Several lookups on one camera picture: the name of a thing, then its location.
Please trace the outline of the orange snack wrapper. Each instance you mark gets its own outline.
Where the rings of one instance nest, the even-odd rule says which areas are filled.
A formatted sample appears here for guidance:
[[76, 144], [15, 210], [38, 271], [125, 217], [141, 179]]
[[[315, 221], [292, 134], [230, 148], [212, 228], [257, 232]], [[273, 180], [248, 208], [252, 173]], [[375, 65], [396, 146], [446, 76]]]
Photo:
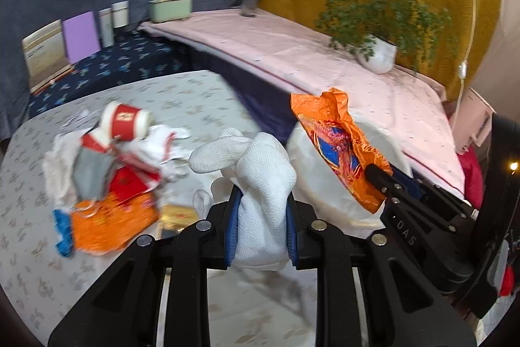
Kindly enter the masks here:
[[392, 169], [355, 124], [348, 101], [345, 92], [332, 87], [319, 96], [293, 93], [290, 106], [320, 157], [360, 206], [374, 214], [384, 196], [367, 181], [364, 170], [369, 164], [389, 174]]

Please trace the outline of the orange plastic bag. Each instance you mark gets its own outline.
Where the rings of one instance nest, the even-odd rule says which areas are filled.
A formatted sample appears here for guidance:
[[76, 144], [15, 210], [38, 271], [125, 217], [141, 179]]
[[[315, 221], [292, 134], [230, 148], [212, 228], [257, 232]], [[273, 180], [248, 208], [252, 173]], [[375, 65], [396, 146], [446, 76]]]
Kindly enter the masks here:
[[75, 249], [90, 255], [105, 255], [123, 249], [159, 216], [151, 192], [124, 203], [119, 203], [113, 193], [102, 201], [83, 201], [71, 212]]

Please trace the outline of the red white paper cup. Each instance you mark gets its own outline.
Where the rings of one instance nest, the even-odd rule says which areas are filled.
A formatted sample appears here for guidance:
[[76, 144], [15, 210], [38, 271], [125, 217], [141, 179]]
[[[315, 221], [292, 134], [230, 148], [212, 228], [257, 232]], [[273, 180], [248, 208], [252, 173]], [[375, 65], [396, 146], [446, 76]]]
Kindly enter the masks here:
[[99, 127], [109, 139], [131, 141], [146, 137], [152, 121], [150, 111], [112, 101], [105, 106]]

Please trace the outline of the pink sheet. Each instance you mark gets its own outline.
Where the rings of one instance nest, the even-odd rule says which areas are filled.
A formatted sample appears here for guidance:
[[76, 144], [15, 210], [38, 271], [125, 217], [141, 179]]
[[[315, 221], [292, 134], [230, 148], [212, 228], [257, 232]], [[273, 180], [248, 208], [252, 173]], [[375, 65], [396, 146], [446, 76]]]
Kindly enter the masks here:
[[346, 92], [350, 113], [389, 131], [413, 170], [464, 196], [463, 168], [441, 98], [411, 71], [375, 74], [330, 48], [327, 36], [263, 10], [253, 18], [237, 9], [199, 11], [139, 28], [229, 61], [285, 92]]

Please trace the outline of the gold cigarette box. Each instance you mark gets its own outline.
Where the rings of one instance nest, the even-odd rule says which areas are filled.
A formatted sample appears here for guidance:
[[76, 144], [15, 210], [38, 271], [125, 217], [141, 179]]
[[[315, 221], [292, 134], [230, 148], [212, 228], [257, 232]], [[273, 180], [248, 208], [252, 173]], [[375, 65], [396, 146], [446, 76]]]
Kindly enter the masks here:
[[158, 221], [157, 238], [167, 239], [176, 236], [197, 220], [198, 215], [191, 207], [164, 204]]

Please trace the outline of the blue wrapper piece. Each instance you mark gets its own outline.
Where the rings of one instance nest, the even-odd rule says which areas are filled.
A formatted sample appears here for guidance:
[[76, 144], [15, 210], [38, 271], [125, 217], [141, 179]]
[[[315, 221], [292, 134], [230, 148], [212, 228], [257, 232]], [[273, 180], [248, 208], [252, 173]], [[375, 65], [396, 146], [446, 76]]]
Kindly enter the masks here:
[[72, 237], [72, 222], [70, 215], [60, 209], [54, 209], [53, 219], [58, 237], [56, 243], [57, 252], [63, 257], [70, 257], [74, 253], [74, 241]]

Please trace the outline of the red paper box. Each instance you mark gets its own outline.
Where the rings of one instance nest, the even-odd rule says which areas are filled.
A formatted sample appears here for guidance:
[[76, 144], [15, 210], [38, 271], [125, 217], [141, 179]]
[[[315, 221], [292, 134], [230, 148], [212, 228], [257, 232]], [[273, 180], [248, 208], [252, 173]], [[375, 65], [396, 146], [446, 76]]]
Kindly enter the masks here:
[[103, 145], [93, 132], [86, 133], [81, 142], [82, 147], [115, 157], [115, 172], [109, 181], [108, 194], [112, 194], [118, 204], [151, 192], [160, 185], [161, 175], [157, 169], [149, 167], [130, 153], [124, 153], [116, 143]]

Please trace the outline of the grey cloth pouch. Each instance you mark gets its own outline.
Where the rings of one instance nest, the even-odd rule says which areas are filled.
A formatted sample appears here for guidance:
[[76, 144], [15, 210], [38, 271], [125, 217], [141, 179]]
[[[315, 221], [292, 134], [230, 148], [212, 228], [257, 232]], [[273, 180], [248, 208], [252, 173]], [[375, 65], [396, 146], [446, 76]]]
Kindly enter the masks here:
[[72, 181], [78, 200], [103, 200], [115, 172], [115, 157], [82, 147], [75, 160]]

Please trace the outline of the white paper towel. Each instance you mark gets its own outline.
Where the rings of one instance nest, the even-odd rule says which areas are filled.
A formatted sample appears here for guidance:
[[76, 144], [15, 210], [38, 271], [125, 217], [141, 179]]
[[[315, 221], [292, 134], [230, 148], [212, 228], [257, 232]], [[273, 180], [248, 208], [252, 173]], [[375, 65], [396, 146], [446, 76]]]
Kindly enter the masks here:
[[80, 110], [61, 126], [51, 150], [44, 153], [41, 167], [45, 192], [55, 209], [67, 210], [77, 202], [72, 171], [82, 145], [82, 137], [93, 128], [97, 119], [97, 111]]

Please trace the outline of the potted green plant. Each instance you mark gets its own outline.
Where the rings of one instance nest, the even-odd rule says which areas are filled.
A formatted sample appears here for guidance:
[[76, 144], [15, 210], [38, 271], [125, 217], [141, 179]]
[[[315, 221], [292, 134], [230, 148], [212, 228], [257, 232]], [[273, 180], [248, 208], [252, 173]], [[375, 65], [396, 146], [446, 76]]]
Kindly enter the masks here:
[[414, 71], [434, 64], [440, 51], [458, 54], [450, 10], [430, 0], [326, 0], [315, 25], [330, 47], [364, 60], [375, 57], [379, 40], [386, 42]]

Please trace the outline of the navy floral cloth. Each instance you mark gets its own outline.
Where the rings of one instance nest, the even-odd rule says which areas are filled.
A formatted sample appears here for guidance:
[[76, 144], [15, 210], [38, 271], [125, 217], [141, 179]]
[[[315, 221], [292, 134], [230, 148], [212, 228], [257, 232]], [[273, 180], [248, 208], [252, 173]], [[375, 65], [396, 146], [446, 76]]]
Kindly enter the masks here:
[[115, 86], [193, 70], [190, 48], [181, 42], [130, 32], [111, 47], [78, 62], [73, 70], [31, 96], [29, 116]]

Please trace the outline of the purple card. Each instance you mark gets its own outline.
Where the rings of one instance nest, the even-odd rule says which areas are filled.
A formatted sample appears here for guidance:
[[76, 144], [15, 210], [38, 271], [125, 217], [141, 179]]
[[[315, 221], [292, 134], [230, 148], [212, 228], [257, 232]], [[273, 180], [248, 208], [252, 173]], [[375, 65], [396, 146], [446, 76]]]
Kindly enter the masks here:
[[63, 37], [69, 63], [75, 64], [100, 50], [92, 11], [63, 20]]

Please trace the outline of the white tube bottle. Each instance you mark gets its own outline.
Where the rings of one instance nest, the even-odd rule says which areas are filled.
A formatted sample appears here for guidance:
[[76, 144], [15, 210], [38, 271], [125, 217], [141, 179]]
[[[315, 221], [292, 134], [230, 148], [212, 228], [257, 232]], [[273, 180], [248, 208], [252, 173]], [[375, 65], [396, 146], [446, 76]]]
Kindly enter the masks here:
[[99, 29], [102, 46], [113, 46], [115, 41], [112, 23], [112, 10], [110, 8], [105, 8], [99, 11]]

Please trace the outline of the green tissue box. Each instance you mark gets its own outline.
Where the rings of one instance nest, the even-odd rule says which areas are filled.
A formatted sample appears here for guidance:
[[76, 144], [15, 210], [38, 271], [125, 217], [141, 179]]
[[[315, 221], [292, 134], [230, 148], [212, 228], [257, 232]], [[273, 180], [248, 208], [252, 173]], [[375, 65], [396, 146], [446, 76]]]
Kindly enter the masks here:
[[186, 19], [192, 11], [192, 0], [151, 0], [149, 16], [153, 23]]

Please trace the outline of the white jar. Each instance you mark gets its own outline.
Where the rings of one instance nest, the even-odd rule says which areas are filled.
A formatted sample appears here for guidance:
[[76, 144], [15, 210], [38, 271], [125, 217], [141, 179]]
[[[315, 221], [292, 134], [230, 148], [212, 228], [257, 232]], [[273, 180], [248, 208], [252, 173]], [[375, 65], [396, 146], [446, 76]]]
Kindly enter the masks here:
[[121, 1], [111, 5], [113, 27], [123, 28], [130, 23], [130, 3]]

